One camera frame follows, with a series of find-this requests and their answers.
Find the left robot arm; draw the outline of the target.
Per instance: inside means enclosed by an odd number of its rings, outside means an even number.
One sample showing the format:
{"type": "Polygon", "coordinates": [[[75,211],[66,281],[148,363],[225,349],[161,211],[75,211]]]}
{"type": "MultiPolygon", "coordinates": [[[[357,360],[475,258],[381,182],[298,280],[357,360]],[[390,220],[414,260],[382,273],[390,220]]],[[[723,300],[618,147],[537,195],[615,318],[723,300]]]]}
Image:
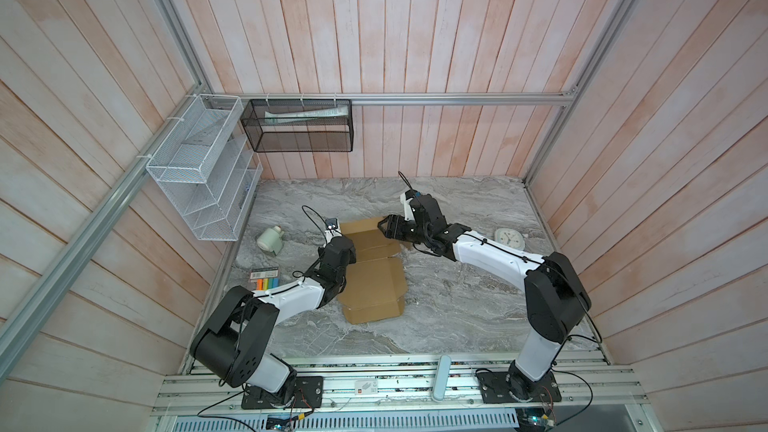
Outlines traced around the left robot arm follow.
{"type": "Polygon", "coordinates": [[[346,287],[346,269],[356,263],[351,239],[336,236],[318,259],[290,283],[261,292],[231,288],[192,340],[190,354],[225,384],[293,396],[295,370],[267,353],[276,325],[331,302],[346,287]]]}

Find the brown cardboard box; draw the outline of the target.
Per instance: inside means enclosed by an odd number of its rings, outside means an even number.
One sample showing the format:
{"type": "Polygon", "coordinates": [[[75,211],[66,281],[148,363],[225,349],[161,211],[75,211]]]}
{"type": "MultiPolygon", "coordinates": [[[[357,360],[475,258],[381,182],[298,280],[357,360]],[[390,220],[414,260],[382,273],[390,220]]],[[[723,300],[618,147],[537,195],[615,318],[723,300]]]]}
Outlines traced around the brown cardboard box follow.
{"type": "Polygon", "coordinates": [[[401,243],[387,238],[378,228],[382,218],[340,224],[352,240],[356,263],[346,270],[347,285],[337,296],[348,323],[366,324],[400,317],[405,309],[408,285],[401,243]]]}

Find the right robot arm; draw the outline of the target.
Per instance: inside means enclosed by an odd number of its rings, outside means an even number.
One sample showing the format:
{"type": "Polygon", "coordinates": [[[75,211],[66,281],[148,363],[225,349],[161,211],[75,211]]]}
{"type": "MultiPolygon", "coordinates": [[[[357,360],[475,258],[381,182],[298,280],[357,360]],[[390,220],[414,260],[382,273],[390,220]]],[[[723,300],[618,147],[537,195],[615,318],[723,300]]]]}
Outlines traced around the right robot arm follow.
{"type": "Polygon", "coordinates": [[[571,261],[562,253],[542,256],[513,249],[472,228],[450,223],[435,198],[408,191],[402,215],[390,214],[377,228],[388,238],[425,246],[433,256],[468,264],[509,282],[525,295],[531,330],[507,383],[518,399],[533,391],[592,302],[571,261]]]}

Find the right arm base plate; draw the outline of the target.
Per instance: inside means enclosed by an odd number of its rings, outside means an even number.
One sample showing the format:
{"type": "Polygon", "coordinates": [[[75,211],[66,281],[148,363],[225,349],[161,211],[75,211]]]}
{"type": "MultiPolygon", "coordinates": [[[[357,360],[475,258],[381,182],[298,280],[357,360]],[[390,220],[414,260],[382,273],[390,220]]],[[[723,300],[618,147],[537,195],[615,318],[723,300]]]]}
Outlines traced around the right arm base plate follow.
{"type": "Polygon", "coordinates": [[[549,370],[538,381],[531,381],[513,365],[506,371],[478,368],[474,374],[485,404],[557,403],[562,401],[554,372],[549,370]]]}

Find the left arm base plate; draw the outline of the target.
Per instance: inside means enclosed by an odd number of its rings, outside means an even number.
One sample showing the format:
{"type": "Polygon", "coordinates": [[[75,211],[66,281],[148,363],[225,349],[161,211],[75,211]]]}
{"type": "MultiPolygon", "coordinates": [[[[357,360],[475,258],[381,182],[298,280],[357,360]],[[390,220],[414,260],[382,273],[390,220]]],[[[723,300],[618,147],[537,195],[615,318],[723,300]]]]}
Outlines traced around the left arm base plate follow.
{"type": "Polygon", "coordinates": [[[247,385],[241,407],[244,410],[307,408],[316,409],[322,404],[324,378],[301,376],[291,373],[277,392],[254,385],[247,385]]]}

